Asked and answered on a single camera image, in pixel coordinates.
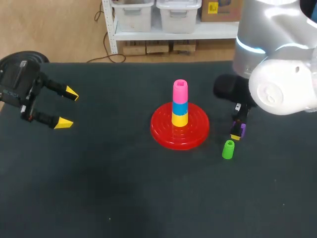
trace yellow ring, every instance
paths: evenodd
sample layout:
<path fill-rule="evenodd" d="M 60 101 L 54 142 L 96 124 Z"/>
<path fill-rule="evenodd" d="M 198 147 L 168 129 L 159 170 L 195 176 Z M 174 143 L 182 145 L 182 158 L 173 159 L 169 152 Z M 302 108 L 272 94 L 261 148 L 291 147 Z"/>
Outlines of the yellow ring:
<path fill-rule="evenodd" d="M 174 126 L 183 127 L 183 126 L 186 126 L 187 123 L 188 123 L 188 113 L 186 113 L 183 116 L 178 116 L 172 112 L 172 124 Z"/>

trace black cable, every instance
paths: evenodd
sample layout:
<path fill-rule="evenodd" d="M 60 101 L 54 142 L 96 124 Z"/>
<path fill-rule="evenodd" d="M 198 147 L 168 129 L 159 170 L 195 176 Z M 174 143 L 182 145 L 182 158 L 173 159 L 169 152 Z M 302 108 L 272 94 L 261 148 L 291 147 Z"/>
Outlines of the black cable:
<path fill-rule="evenodd" d="M 104 13 L 104 12 L 102 11 L 102 9 L 101 9 L 102 4 L 103 4 L 103 3 L 101 2 L 101 3 L 100 3 L 100 6 L 99 6 L 99 11 L 97 11 L 96 14 L 95 14 L 95 17 L 94 17 L 95 22 L 98 22 L 98 20 L 99 20 L 99 18 L 100 18 L 100 16 L 101 16 L 101 13 Z M 105 56 L 105 57 L 100 57 L 100 58 L 91 59 L 91 60 L 87 61 L 86 63 L 89 63 L 89 62 L 92 62 L 92 61 L 95 61 L 95 60 L 102 60 L 102 59 L 106 59 L 106 58 L 109 58 L 109 60 L 110 60 L 112 63 L 123 63 L 123 62 L 125 62 L 125 60 L 127 59 L 127 57 L 126 57 L 125 55 L 123 55 L 123 54 L 113 54 L 113 55 L 109 55 L 108 50 L 107 50 L 107 48 L 106 48 L 106 43 L 105 43 L 105 40 L 106 40 L 107 35 L 108 35 L 108 31 L 106 31 L 105 36 L 104 36 L 104 40 L 103 40 L 104 48 L 105 48 L 105 51 L 106 51 L 106 56 Z M 112 56 L 122 56 L 122 57 L 123 57 L 123 60 L 122 60 L 122 61 L 119 61 L 119 62 L 113 61 L 113 60 L 111 59 Z"/>

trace cardboard box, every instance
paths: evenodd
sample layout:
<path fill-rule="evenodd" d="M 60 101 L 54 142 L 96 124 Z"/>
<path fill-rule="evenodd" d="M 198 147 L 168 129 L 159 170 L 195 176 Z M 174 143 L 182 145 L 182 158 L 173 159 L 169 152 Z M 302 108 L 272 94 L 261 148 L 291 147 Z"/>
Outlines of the cardboard box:
<path fill-rule="evenodd" d="M 203 0 L 202 21 L 239 21 L 243 0 Z"/>

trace red base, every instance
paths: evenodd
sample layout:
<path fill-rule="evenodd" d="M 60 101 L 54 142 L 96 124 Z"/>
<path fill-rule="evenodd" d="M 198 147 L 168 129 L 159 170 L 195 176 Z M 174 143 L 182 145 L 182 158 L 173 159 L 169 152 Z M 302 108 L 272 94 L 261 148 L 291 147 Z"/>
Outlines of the red base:
<path fill-rule="evenodd" d="M 164 147 L 189 150 L 207 139 L 209 120 L 200 107 L 188 103 L 188 124 L 184 127 L 176 127 L 172 124 L 172 103 L 166 103 L 152 116 L 151 134 Z"/>

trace purple object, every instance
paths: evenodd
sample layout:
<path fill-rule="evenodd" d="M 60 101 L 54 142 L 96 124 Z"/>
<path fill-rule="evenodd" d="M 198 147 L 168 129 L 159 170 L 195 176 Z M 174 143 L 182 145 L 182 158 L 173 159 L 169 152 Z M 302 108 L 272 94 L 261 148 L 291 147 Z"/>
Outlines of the purple object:
<path fill-rule="evenodd" d="M 241 129 L 242 129 L 241 138 L 244 137 L 244 135 L 245 135 L 245 133 L 246 133 L 246 128 L 247 128 L 247 125 L 246 125 L 245 123 L 242 123 L 242 124 L 241 124 Z"/>

